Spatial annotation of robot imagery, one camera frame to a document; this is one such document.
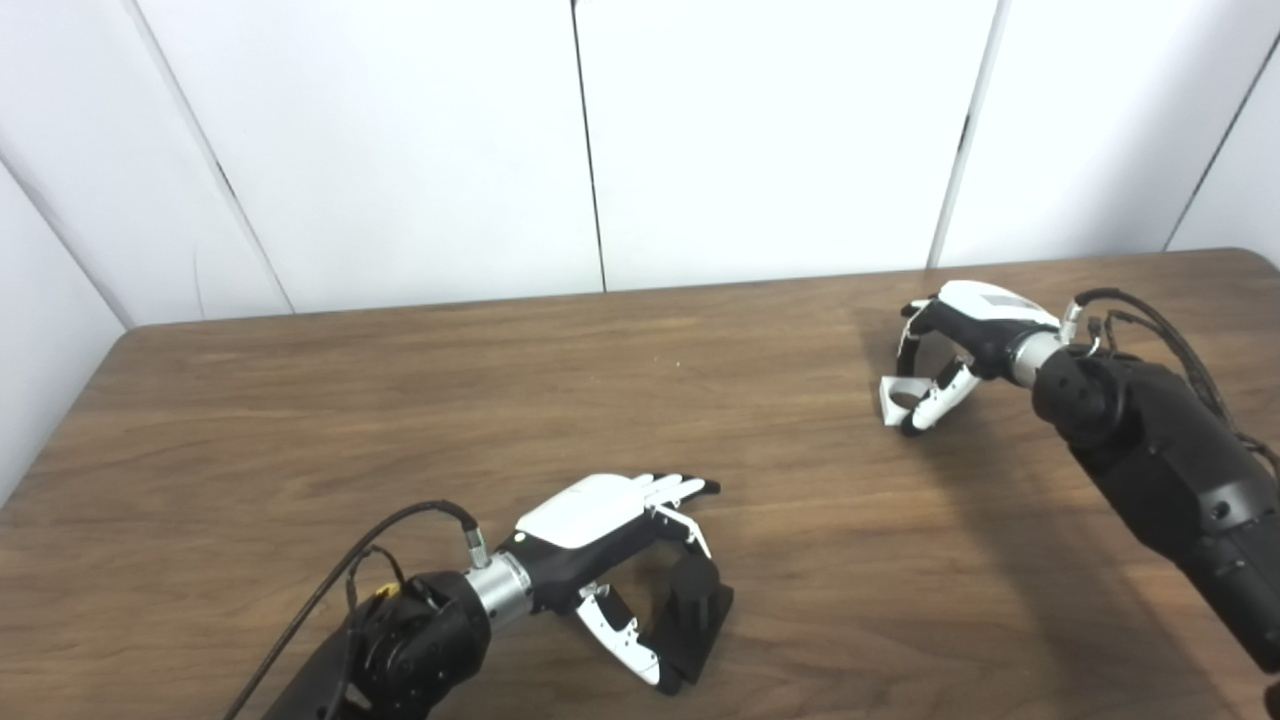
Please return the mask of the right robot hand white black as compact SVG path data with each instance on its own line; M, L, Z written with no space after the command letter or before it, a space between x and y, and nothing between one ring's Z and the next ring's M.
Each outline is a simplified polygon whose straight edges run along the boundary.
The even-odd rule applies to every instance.
M909 302L901 315L896 373L879 383L879 407L884 424L906 437L934 428L983 382L1032 387L1048 357L1066 347L1059 318L979 281L948 281L928 299ZM916 374L916 355L929 334L957 347L932 378Z

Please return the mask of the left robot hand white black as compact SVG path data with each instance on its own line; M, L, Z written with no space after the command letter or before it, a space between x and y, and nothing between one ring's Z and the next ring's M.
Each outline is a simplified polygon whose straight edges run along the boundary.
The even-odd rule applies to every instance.
M494 562L509 573L503 587L516 596L492 609L493 620L573 614L635 676L677 694L686 679L652 648L604 577L658 541L710 559L701 528L681 507L719 492L714 480L680 473L595 473L576 480L524 514L498 546Z

